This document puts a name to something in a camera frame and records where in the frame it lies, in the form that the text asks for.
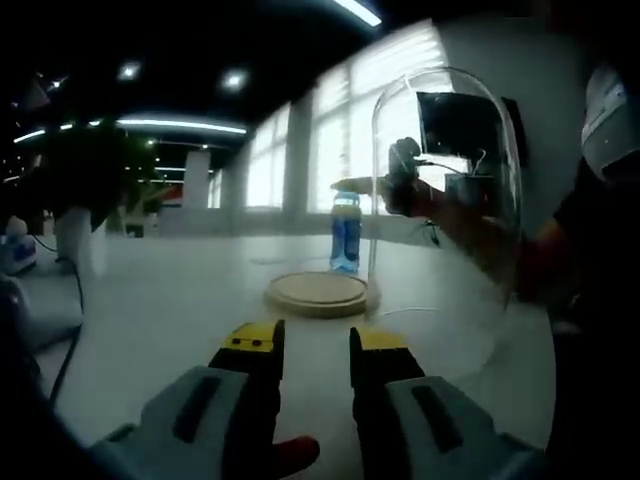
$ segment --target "table surface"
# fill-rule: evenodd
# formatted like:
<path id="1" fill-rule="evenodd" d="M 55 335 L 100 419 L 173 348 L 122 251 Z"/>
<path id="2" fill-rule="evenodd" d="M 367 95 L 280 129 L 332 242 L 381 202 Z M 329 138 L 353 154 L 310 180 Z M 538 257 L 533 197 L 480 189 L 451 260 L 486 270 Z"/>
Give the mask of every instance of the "table surface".
<path id="1" fill-rule="evenodd" d="M 146 401 L 192 366 L 206 365 L 233 329 L 273 319 L 262 299 L 271 279 L 326 270 L 330 242 L 109 237 L 107 271 L 92 282 L 59 414 L 87 445 L 137 422 Z M 363 276 L 368 249 L 363 240 Z M 456 252 L 386 242 L 377 252 L 376 314 L 286 324 L 276 440 L 310 434 L 320 441 L 321 457 L 304 477 L 362 478 L 348 341 L 359 321 L 405 334 L 427 374 L 461 388 L 498 431 L 544 448 L 555 402 L 546 313 L 518 303 L 503 313 L 495 288 Z"/>

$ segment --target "ceiling light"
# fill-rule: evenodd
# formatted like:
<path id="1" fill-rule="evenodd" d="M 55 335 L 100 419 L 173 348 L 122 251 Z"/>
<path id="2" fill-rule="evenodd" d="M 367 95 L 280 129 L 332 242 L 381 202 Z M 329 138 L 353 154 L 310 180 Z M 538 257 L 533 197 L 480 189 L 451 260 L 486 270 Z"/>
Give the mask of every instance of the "ceiling light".
<path id="1" fill-rule="evenodd" d="M 185 168 L 177 168 L 177 167 L 156 167 L 158 172 L 184 172 Z"/>
<path id="2" fill-rule="evenodd" d="M 153 125 L 156 127 L 178 127 L 178 128 L 190 128 L 194 130 L 213 130 L 217 132 L 237 133 L 244 135 L 247 131 L 244 128 L 225 127 L 223 125 L 211 125 L 209 123 L 194 123 L 194 122 L 177 122 L 174 120 L 153 120 L 142 118 L 131 118 L 118 120 L 120 125 Z"/>
<path id="3" fill-rule="evenodd" d="M 382 23 L 376 15 L 373 14 L 370 10 L 365 8 L 363 5 L 356 2 L 356 0 L 333 0 L 341 7 L 349 10 L 355 16 L 364 20 L 366 23 L 371 25 L 372 27 L 377 27 Z"/>
<path id="4" fill-rule="evenodd" d="M 227 73 L 222 81 L 222 86 L 227 90 L 237 92 L 247 83 L 247 72 L 235 70 Z"/>
<path id="5" fill-rule="evenodd" d="M 51 82 L 51 87 L 48 90 L 56 90 L 57 88 L 60 88 L 60 85 L 62 85 L 64 82 L 67 81 L 67 78 L 69 78 L 68 76 L 61 78 L 59 80 L 54 80 L 53 82 Z"/>
<path id="6" fill-rule="evenodd" d="M 23 135 L 21 137 L 14 139 L 13 143 L 18 143 L 28 138 L 37 137 L 38 135 L 43 135 L 43 134 L 44 134 L 44 130 L 36 130 L 35 132 L 27 133 L 26 135 Z"/>
<path id="7" fill-rule="evenodd" d="M 147 180 L 138 180 L 138 183 L 145 183 Z M 184 180 L 158 180 L 158 179 L 152 179 L 152 180 L 148 180 L 151 183 L 184 183 Z"/>
<path id="8" fill-rule="evenodd" d="M 140 70 L 139 63 L 126 63 L 120 68 L 118 73 L 118 79 L 120 80 L 133 80 L 138 75 Z"/>

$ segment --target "water bottle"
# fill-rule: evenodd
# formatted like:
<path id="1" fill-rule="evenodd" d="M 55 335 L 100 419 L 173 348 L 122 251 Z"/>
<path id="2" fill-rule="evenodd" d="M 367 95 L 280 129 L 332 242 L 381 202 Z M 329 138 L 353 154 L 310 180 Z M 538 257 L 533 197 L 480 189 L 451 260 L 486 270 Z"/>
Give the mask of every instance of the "water bottle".
<path id="1" fill-rule="evenodd" d="M 355 273 L 360 265 L 362 225 L 360 196 L 352 192 L 339 192 L 333 201 L 331 216 L 333 217 L 331 270 Z"/>

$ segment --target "ceiling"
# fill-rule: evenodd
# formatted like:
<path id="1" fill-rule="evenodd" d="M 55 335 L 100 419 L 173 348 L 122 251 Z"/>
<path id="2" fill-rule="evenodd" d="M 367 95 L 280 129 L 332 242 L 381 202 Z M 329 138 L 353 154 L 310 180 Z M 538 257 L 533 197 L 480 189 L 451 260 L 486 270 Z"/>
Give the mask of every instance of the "ceiling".
<path id="1" fill-rule="evenodd" d="M 2 156 L 15 159 L 13 139 L 38 128 L 173 113 L 247 128 L 246 136 L 220 135 L 222 162 L 252 128 L 312 88 L 332 65 L 390 31 L 464 10 L 457 0 L 438 8 L 427 0 L 360 3 L 381 25 L 371 27 L 331 0 L 217 0 L 137 10 L 130 4 L 69 11 L 56 5 L 51 12 L 17 14 L 25 25 L 19 38 L 2 34 L 4 45 L 12 46 L 4 61 L 11 73 L 2 105 Z M 126 62 L 139 65 L 138 75 L 121 81 Z M 247 82 L 231 92 L 222 81 L 234 70 L 246 72 Z"/>

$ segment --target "round wooden board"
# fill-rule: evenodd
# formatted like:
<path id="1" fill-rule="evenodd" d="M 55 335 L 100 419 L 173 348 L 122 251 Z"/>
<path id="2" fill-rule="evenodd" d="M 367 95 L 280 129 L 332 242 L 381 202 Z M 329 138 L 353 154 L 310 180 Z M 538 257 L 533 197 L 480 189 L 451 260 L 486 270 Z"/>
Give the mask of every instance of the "round wooden board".
<path id="1" fill-rule="evenodd" d="M 266 299 L 303 317 L 341 318 L 365 311 L 367 284 L 348 275 L 328 272 L 293 273 L 278 277 Z"/>

